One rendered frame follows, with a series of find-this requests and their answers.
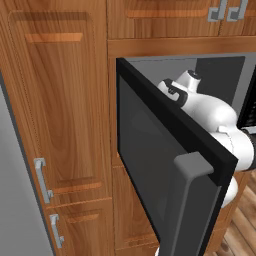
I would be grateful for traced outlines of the black microwave door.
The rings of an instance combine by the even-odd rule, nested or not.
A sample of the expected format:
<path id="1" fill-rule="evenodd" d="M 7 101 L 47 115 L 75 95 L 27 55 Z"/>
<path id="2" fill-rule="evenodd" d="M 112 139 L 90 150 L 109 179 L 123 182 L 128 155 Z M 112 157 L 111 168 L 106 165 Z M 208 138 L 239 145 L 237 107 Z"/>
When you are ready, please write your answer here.
<path id="1" fill-rule="evenodd" d="M 223 185 L 232 155 L 124 58 L 116 79 L 118 152 L 160 243 L 174 159 L 199 152 Z"/>

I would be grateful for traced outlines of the grey microwave oven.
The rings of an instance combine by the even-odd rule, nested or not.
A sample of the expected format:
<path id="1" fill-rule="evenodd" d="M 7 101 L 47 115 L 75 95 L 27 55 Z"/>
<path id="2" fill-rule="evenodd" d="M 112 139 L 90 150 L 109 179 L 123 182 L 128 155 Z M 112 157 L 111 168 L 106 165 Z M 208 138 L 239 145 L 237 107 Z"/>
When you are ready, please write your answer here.
<path id="1" fill-rule="evenodd" d="M 238 115 L 237 126 L 256 133 L 256 53 L 131 57 L 127 61 L 154 85 L 193 70 L 201 77 L 197 92 L 231 105 Z"/>

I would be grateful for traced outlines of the wooden drawer front under microwave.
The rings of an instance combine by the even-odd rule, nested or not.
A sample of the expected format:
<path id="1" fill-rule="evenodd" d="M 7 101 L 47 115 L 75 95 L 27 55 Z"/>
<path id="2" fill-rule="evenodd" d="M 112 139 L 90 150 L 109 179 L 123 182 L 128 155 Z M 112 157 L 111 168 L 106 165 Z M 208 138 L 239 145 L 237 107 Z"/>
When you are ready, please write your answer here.
<path id="1" fill-rule="evenodd" d="M 115 249 L 158 245 L 133 184 L 123 166 L 112 169 Z"/>

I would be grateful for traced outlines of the tall wooden cupboard door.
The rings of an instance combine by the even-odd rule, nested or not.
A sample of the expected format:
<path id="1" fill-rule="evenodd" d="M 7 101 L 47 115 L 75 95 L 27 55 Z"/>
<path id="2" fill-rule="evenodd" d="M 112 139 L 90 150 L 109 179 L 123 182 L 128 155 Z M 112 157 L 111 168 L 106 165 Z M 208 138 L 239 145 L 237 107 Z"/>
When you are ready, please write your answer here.
<path id="1" fill-rule="evenodd" d="M 105 0 L 0 0 L 1 62 L 45 207 L 111 196 Z M 44 202 L 34 167 L 44 158 Z"/>

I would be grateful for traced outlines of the low wooden cupboard door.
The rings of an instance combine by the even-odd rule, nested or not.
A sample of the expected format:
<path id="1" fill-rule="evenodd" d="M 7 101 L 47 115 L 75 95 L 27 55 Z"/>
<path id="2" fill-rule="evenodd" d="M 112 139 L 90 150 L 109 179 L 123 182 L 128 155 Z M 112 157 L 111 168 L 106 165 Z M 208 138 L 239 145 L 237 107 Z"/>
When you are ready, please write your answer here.
<path id="1" fill-rule="evenodd" d="M 61 248 L 49 226 L 56 256 L 114 256 L 112 198 L 47 207 L 46 213 L 58 214 L 57 227 L 64 237 Z"/>

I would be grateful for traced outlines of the wide wooden overhead cupboard door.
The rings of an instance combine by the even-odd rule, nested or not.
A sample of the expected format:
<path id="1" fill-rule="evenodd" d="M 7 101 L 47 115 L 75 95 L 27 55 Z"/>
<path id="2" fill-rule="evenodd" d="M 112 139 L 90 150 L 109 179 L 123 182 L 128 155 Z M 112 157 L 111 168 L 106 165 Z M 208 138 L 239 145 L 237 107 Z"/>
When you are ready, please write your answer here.
<path id="1" fill-rule="evenodd" d="M 107 0 L 109 39 L 217 36 L 208 21 L 220 0 Z"/>

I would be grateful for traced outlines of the grey fridge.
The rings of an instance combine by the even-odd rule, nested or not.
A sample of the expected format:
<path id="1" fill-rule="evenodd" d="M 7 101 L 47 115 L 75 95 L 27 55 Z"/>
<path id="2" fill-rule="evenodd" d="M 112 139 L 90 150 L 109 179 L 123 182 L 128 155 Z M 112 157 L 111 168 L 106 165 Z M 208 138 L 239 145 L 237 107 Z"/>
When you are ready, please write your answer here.
<path id="1" fill-rule="evenodd" d="M 1 72 L 0 256 L 56 256 Z"/>

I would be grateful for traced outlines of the narrow wooden overhead cupboard door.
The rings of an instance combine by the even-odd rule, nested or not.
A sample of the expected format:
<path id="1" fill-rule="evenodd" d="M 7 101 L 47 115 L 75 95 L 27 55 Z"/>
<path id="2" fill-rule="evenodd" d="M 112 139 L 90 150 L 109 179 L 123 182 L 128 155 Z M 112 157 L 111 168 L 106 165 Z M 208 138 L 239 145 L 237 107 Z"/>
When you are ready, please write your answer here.
<path id="1" fill-rule="evenodd" d="M 238 7 L 240 0 L 228 0 L 225 19 L 220 25 L 220 36 L 255 36 L 256 35 L 256 0 L 248 0 L 246 12 L 242 20 L 228 22 L 230 7 Z"/>

